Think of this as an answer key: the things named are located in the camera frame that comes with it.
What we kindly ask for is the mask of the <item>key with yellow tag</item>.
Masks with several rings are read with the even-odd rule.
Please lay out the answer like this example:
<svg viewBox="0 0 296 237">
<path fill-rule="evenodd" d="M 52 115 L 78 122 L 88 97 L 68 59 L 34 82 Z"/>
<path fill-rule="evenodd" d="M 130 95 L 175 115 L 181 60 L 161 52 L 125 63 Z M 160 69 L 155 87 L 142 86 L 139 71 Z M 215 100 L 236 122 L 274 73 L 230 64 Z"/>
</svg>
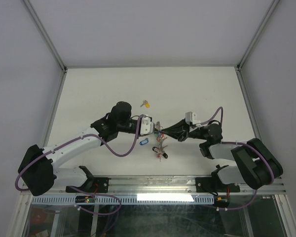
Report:
<svg viewBox="0 0 296 237">
<path fill-rule="evenodd" d="M 150 104 L 149 104 L 149 102 L 147 100 L 143 100 L 142 101 L 142 104 L 140 105 L 140 107 L 143 107 L 143 106 L 145 106 L 146 108 L 149 108 L 150 107 Z"/>
</svg>

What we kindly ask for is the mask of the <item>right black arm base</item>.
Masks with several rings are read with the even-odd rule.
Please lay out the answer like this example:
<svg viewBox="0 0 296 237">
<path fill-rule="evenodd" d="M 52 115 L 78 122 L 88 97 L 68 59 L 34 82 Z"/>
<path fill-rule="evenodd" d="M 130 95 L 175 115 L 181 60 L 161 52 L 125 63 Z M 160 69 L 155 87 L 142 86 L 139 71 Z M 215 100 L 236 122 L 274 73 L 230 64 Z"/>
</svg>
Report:
<svg viewBox="0 0 296 237">
<path fill-rule="evenodd" d="M 228 168 L 229 165 L 224 165 L 220 167 L 216 166 L 210 176 L 208 177 L 196 177 L 195 178 L 195 187 L 197 193 L 210 193 L 214 196 L 217 196 L 218 193 L 239 193 L 240 187 L 236 186 L 234 183 L 223 184 L 220 180 L 218 173 L 221 170 Z"/>
</svg>

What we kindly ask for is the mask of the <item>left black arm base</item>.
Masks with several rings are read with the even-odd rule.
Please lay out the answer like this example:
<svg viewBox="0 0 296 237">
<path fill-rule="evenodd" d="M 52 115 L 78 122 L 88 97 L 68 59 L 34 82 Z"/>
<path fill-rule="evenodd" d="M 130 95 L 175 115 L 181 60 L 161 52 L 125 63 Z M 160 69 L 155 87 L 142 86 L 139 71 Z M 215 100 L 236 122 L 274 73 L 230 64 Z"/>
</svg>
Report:
<svg viewBox="0 0 296 237">
<path fill-rule="evenodd" d="M 106 194 L 109 189 L 109 178 L 108 177 L 96 177 L 94 176 L 86 166 L 79 166 L 77 169 L 81 174 L 80 176 L 83 178 L 83 182 L 78 185 L 70 184 L 66 186 L 66 193 L 100 193 Z"/>
</svg>

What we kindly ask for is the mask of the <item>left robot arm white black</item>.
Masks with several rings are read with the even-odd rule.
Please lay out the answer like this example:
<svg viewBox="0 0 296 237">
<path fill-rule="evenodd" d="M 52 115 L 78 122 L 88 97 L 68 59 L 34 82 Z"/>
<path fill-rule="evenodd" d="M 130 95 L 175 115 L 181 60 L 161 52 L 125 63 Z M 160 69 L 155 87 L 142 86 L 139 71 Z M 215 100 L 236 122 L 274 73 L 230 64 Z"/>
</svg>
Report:
<svg viewBox="0 0 296 237">
<path fill-rule="evenodd" d="M 105 146 L 116 157 L 128 156 L 139 137 L 151 135 L 155 131 L 152 117 L 139 115 L 132 119 L 131 111 L 129 103 L 120 101 L 104 117 L 94 121 L 74 138 L 43 148 L 37 144 L 30 146 L 18 168 L 15 188 L 21 192 L 30 191 L 34 196 L 61 186 L 79 188 L 83 192 L 90 191 L 94 184 L 93 175 L 85 166 L 62 168 L 62 165 L 90 149 L 101 146 Z M 108 145 L 120 132 L 134 135 L 130 149 L 123 154 Z M 19 186 L 20 180 L 27 186 L 25 189 Z"/>
</svg>

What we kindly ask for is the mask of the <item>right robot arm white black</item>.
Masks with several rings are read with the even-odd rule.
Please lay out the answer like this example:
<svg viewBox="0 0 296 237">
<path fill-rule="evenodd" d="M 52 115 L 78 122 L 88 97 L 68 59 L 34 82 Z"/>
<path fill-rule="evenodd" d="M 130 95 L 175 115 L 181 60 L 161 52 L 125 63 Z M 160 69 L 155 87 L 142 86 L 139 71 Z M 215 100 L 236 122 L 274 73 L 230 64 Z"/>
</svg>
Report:
<svg viewBox="0 0 296 237">
<path fill-rule="evenodd" d="M 203 140 L 199 144 L 203 157 L 236 163 L 212 172 L 211 187 L 216 191 L 224 190 L 231 183 L 245 183 L 251 189 L 258 190 L 283 175 L 282 165 L 259 138 L 247 142 L 223 141 L 222 123 L 217 120 L 193 124 L 183 119 L 161 132 L 179 142 L 188 138 Z"/>
</svg>

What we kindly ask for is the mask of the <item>metal disc with keyrings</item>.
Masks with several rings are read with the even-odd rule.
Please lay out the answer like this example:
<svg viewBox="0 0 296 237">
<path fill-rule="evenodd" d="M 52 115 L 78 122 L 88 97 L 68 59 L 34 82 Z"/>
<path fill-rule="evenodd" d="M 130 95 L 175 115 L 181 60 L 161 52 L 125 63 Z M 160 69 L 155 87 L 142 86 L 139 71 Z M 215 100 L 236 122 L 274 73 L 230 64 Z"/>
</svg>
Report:
<svg viewBox="0 0 296 237">
<path fill-rule="evenodd" d="M 164 141 L 167 139 L 167 137 L 165 137 L 165 135 L 163 133 L 161 133 L 163 127 L 161 126 L 160 122 L 158 121 L 155 124 L 155 130 L 154 130 L 154 134 L 156 136 L 156 146 L 158 148 L 158 152 L 156 153 L 156 157 L 159 159 L 159 161 L 161 162 L 162 158 L 167 159 L 168 155 L 165 153 L 164 149 L 167 147 L 163 145 Z"/>
</svg>

